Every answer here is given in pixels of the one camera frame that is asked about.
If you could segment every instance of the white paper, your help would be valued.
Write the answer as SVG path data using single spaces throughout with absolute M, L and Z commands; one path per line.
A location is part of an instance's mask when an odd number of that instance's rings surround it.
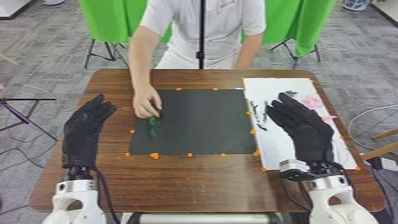
M 313 86 L 312 79 L 306 78 L 246 78 L 246 98 L 255 105 L 258 105 L 257 112 L 264 114 L 265 102 L 273 102 L 278 99 L 281 92 L 294 91 L 297 92 L 296 99 L 299 102 L 305 102 L 305 99 L 321 99 L 317 94 L 317 89 Z M 322 118 L 329 118 L 331 114 L 321 100 L 321 105 L 317 112 Z M 269 170 L 280 170 L 280 163 L 287 159 L 296 159 L 296 147 L 294 141 L 285 132 L 283 128 L 274 123 L 273 119 L 267 117 L 265 128 L 267 131 L 258 127 L 258 120 L 255 115 L 253 125 L 257 129 L 257 141 L 262 154 L 264 166 Z M 347 169 L 356 169 L 358 164 L 352 158 L 352 153 L 347 148 L 345 141 L 342 139 L 342 133 L 335 124 L 335 121 L 328 121 L 335 129 L 333 145 L 335 145 L 335 161 L 344 165 Z

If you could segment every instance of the human hand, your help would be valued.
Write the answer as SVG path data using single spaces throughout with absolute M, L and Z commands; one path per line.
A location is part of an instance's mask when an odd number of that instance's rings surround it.
M 100 94 L 72 115 L 65 126 L 65 168 L 97 166 L 100 132 L 116 110 L 118 107 L 111 102 L 104 103 Z
M 294 139 L 297 159 L 305 162 L 335 161 L 335 130 L 324 122 L 315 110 L 285 94 L 280 101 L 267 106 L 267 113 Z
M 161 117 L 159 110 L 162 110 L 162 99 L 152 85 L 136 87 L 134 109 L 139 118 Z

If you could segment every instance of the chair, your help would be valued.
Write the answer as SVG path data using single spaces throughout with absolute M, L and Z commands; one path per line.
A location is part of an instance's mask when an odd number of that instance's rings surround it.
M 386 133 L 383 133 L 381 135 L 374 136 L 372 140 L 377 141 L 377 140 L 392 137 L 397 134 L 398 134 L 398 129 L 395 129 L 395 130 L 388 131 Z M 383 156 L 386 153 L 393 152 L 395 150 L 398 150 L 398 142 L 392 143 L 381 149 L 377 149 L 372 152 L 365 153 L 363 154 L 363 160 L 370 160 L 372 158 Z

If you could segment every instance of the tripod stand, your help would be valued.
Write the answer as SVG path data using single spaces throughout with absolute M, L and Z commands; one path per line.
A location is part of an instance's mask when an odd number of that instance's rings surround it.
M 34 101 L 34 106 L 29 110 L 29 114 L 27 116 L 22 114 L 22 112 L 17 110 L 17 108 L 10 105 L 10 101 Z M 36 129 L 40 129 L 40 131 L 49 135 L 49 137 L 59 141 L 59 139 L 54 137 L 54 135 L 49 133 L 49 131 L 42 128 L 42 126 L 34 123 L 34 121 L 31 120 L 31 116 L 38 107 L 38 104 L 42 101 L 56 101 L 54 98 L 17 98 L 17 99 L 8 99 L 8 98 L 0 98 L 0 106 L 4 106 L 4 108 L 10 110 L 10 112 L 13 113 L 13 115 L 17 116 L 17 118 L 20 119 L 20 122 L 15 123 L 13 125 L 6 126 L 4 128 L 0 128 L 0 132 L 10 130 L 11 128 L 15 128 L 17 126 L 24 125 L 24 124 L 31 124 Z

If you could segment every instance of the person's arm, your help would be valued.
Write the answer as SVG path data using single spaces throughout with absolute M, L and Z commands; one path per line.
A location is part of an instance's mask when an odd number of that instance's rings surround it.
M 134 108 L 141 118 L 159 117 L 159 111 L 153 108 L 152 102 L 159 110 L 162 109 L 162 100 L 157 90 L 152 86 L 150 71 L 153 68 L 153 52 L 161 42 L 161 35 L 145 26 L 139 26 L 132 43 L 130 43 L 130 74 L 132 85 L 136 89 Z
M 239 57 L 239 62 L 235 64 L 235 69 L 251 68 L 262 42 L 264 42 L 264 33 L 246 37 L 246 43 L 242 45 L 241 57 Z
M 235 69 L 249 69 L 264 42 L 265 23 L 265 0 L 244 1 L 244 33 L 246 43 L 242 45 Z
M 162 100 L 152 86 L 153 52 L 171 25 L 175 15 L 173 0 L 148 0 L 141 26 L 130 43 L 130 73 L 136 90 L 134 109 L 141 118 L 159 117 Z

